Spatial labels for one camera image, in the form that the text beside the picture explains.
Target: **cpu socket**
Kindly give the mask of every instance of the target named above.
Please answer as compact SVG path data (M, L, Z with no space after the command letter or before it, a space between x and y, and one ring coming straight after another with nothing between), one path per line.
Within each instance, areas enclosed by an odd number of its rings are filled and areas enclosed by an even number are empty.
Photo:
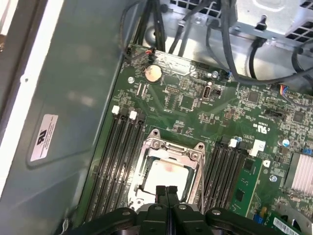
M193 204L204 161L204 143L188 148L163 140L158 129L152 130L141 148L128 194L129 207L136 211L154 203L156 186L177 186L179 201Z

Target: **motherboard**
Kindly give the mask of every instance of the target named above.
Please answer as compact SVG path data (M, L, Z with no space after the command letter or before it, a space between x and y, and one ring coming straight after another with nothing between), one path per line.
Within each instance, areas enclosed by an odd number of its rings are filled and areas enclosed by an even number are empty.
M312 110L287 102L277 85L246 86L159 51L125 59L73 222L138 210L154 203L157 185L175 185L181 202L204 211L225 208L285 234L312 234L312 149Z

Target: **ventilation grille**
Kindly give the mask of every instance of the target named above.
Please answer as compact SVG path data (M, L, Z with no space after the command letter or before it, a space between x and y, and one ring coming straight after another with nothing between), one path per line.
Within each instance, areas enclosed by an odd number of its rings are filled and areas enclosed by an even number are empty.
M287 35L286 38L296 40L298 42L304 43L309 39L313 38L313 22L307 21L302 26L297 28L294 32Z
M313 1L305 1L301 4L301 7L313 10Z
M174 4L178 7L185 8L188 10L194 9L197 5L199 5L200 2L201 0L170 0L171 4ZM221 6L213 1L209 7L206 7L205 9L201 10L199 13L212 16L214 18L220 18Z

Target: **ul certification label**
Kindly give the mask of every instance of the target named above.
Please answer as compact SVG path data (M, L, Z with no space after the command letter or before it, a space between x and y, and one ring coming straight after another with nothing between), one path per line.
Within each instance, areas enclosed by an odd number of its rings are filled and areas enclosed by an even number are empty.
M47 156L57 120L58 115L44 115L44 119L36 138L35 147L30 158L31 162L43 159Z

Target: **ram slot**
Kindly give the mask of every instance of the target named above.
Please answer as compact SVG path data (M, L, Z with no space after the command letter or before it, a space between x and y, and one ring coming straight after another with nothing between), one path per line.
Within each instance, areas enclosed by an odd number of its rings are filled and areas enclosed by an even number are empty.
M133 168L133 164L137 163L137 160L139 157L139 150L140 150L140 146L142 145L142 138L144 135L143 127L144 127L144 121L140 120L138 122L137 132L133 138L134 141L129 146L128 153L130 154L129 154L129 157L125 160L125 171L123 173L123 176L121 179L121 185L117 193L118 198L116 200L115 207L113 208L114 210L117 209L118 207L126 206L123 198L127 198L127 196L125 196L125 192L128 191L127 182L130 180L129 176Z
M243 163L244 163L244 160L245 160L245 157L242 153L241 150L236 150L236 157L234 158L234 163L233 163L233 170L231 172L231 175L233 176L232 177L232 180L229 182L229 191L226 193L227 194L227 199L226 199L226 202L225 203L225 207L226 209L229 209L229 202L233 196L233 192L234 192L234 188L236 186L236 183L238 181L238 177L239 177L239 174L240 174L240 171L242 169L242 166L243 166Z
M101 189L101 193L99 194L99 199L95 210L96 218L103 214L104 207L107 202L108 192L111 189L111 184L113 180L112 175L116 171L119 156L123 152L125 146L125 140L128 139L129 133L132 131L133 126L134 125L129 120L126 122L125 128L119 135L118 142L115 145L113 153L108 156L108 158L110 158L110 161L108 166L106 167L106 171L102 175L104 177L104 183Z
M228 195L229 195L229 192L230 192L230 182L232 181L233 179L233 166L235 165L236 163L236 158L235 158L235 152L232 152L231 154L231 158L229 159L228 161L228 165L227 165L227 169L225 171L225 175L227 176L225 178L225 181L223 183L223 189L222 189L222 195L223 195L223 198L221 199L220 203L218 204L218 207L221 207L221 208L225 208L227 203L228 203Z
M118 119L114 120L117 122L116 127L114 127L108 135L106 148L101 158L101 162L99 165L100 167L98 168L97 177L93 185L91 198L89 200L89 208L85 218L86 222L89 222L94 218L95 210L99 199L99 194L101 192L103 182L105 180L103 177L103 173L108 167L108 164L111 160L109 156L111 156L113 148L116 146L117 141L119 140L120 135L123 133L125 127L126 117L124 115L119 115L118 117L119 117Z
M125 133L122 141L122 151L119 151L118 154L115 156L116 164L114 165L114 171L111 175L108 175L109 184L106 187L106 193L102 201L102 210L101 214L108 213L111 211L110 207L114 207L113 202L115 201L114 195L116 192L116 187L118 186L118 180L120 178L120 174L124 165L125 157L127 155L128 147L130 142L132 141L132 136L135 132L135 124L132 120L129 122L130 127L127 128L127 132Z
M221 207L221 203L224 200L225 194L224 190L226 188L227 182L229 181L228 175L226 174L231 167L231 160L235 157L235 151L228 153L224 160L223 168L219 174L220 178L217 183L216 191L212 194L214 196L214 201L212 207Z
M212 178L212 188L210 191L208 191L208 204L207 206L209 208L214 207L214 201L215 201L215 193L217 191L217 188L219 186L221 177L223 177L223 175L221 174L223 168L224 168L224 164L225 161L227 160L228 157L228 149L223 149L223 154L219 157L219 164L216 167L216 171L215 171L215 177Z

